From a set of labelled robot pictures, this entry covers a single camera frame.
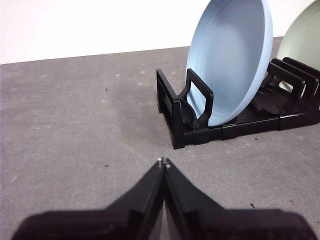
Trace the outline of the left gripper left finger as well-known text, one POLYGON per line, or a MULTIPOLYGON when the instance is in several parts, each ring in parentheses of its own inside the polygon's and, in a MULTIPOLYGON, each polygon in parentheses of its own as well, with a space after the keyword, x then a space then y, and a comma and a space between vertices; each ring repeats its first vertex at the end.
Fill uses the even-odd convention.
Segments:
POLYGON ((162 211, 162 157, 126 193, 99 210, 47 211, 27 217, 14 240, 147 240, 162 211))

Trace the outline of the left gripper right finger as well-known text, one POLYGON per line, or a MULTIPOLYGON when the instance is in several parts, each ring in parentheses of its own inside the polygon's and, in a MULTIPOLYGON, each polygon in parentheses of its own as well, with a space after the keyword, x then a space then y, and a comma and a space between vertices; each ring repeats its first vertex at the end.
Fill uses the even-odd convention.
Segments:
POLYGON ((226 209, 166 158, 165 198, 171 237, 179 240, 312 240, 305 218, 281 209, 226 209))

